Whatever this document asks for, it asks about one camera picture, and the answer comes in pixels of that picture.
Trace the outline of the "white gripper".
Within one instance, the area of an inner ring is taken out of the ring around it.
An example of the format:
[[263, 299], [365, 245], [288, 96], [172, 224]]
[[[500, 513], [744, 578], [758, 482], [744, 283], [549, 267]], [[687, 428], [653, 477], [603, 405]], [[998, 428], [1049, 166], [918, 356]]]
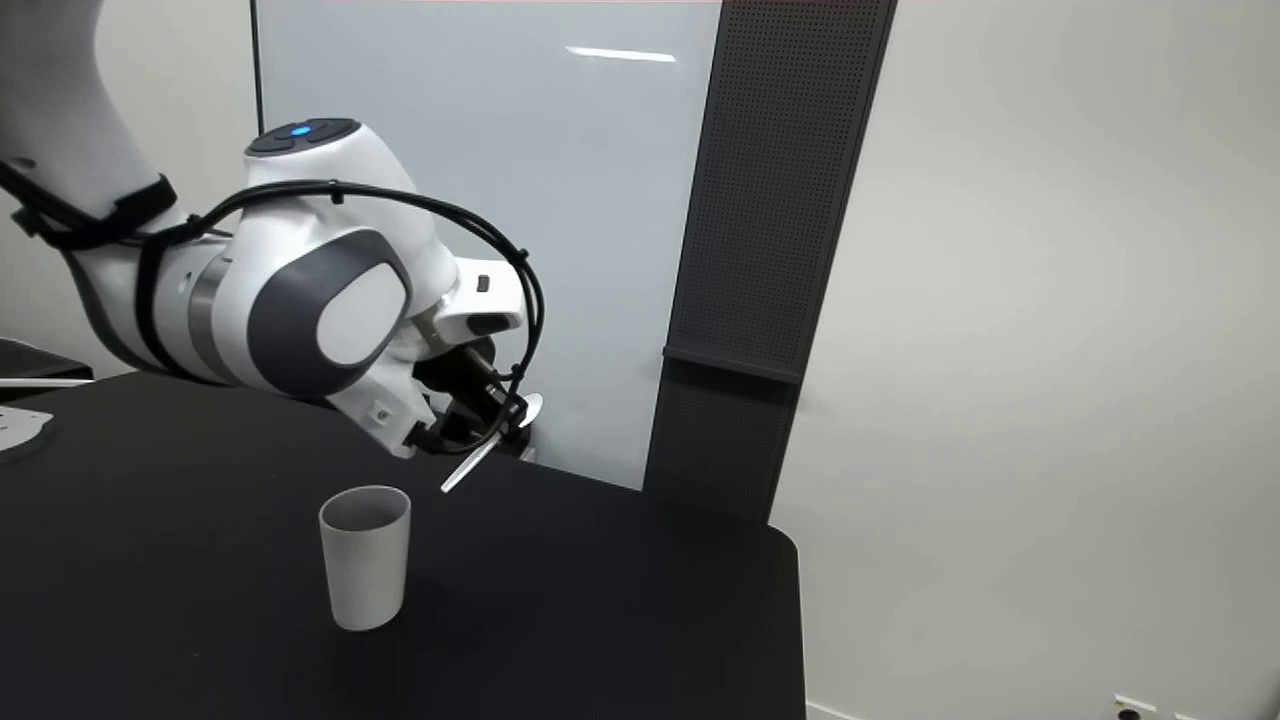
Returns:
[[351, 373], [325, 405], [396, 459], [466, 455], [522, 413], [522, 367], [498, 367], [522, 325], [524, 286], [500, 260], [456, 260], [425, 293], [375, 262], [325, 309], [325, 356]]

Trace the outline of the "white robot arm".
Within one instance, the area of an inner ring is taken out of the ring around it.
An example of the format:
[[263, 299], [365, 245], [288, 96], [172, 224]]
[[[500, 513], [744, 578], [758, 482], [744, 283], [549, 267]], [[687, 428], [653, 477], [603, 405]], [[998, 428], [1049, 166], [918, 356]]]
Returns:
[[107, 352], [333, 408], [401, 459], [512, 435], [524, 374], [491, 341], [535, 325], [527, 254], [351, 116], [256, 137], [244, 186], [188, 217], [103, 86], [99, 17], [0, 0], [0, 186]]

